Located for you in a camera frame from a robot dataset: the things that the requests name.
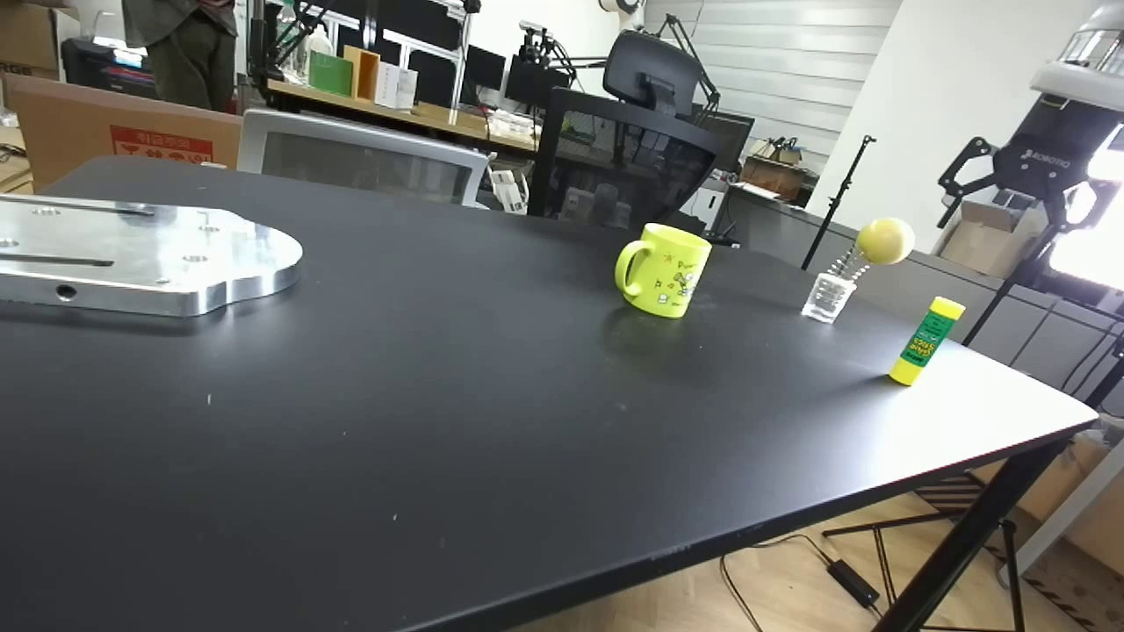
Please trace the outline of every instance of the mug handle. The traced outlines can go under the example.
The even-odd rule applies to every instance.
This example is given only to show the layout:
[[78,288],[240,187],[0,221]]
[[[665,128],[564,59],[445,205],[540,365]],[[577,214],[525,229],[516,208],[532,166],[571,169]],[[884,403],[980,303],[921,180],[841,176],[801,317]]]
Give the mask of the mug handle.
[[616,279],[617,279],[617,288],[621,288],[628,298],[635,298],[635,296],[643,290],[643,284],[628,279],[633,262],[635,262],[635,255],[643,255],[643,252],[655,252],[655,244],[650,244],[650,241],[628,241],[628,244],[617,252]]

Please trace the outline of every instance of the white wall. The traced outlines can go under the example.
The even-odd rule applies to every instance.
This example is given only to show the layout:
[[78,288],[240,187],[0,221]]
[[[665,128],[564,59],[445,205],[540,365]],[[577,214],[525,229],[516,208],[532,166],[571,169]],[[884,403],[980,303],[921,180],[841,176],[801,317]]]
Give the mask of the white wall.
[[809,209],[824,214],[856,145],[873,134],[836,221],[896,214],[918,250],[941,240],[937,176],[969,137],[1003,145],[1033,105],[1030,79],[1096,0],[902,0]]

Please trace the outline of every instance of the black table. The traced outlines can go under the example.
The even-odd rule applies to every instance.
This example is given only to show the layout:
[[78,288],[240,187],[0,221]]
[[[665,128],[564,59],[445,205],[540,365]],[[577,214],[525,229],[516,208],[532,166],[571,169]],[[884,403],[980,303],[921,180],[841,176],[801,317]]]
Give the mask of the black table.
[[307,241],[198,324],[0,309],[0,629],[509,624],[1012,455],[883,629],[918,629],[1092,409],[809,277],[715,252],[686,324],[616,234],[157,160],[86,196],[224,205]]

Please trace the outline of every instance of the cup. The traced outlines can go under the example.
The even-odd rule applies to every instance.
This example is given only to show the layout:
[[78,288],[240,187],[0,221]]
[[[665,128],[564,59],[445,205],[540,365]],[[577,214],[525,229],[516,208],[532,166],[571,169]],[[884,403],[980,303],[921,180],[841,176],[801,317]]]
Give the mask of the cup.
[[705,240],[672,224],[646,224],[643,234],[617,252],[616,279],[638,313],[680,319],[705,261]]
[[841,272],[817,272],[809,298],[804,298],[804,309],[801,317],[804,319],[817,319],[817,324],[836,324],[842,305],[849,303],[855,296],[855,279],[849,277],[841,277]]

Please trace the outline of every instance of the yellow mug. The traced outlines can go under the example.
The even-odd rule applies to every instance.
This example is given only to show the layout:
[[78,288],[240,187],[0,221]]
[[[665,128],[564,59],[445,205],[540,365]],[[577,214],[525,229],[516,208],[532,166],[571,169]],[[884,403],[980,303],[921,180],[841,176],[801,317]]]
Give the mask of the yellow mug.
[[672,224],[646,224],[643,234],[617,252],[616,279],[638,313],[680,319],[705,261],[705,240]]

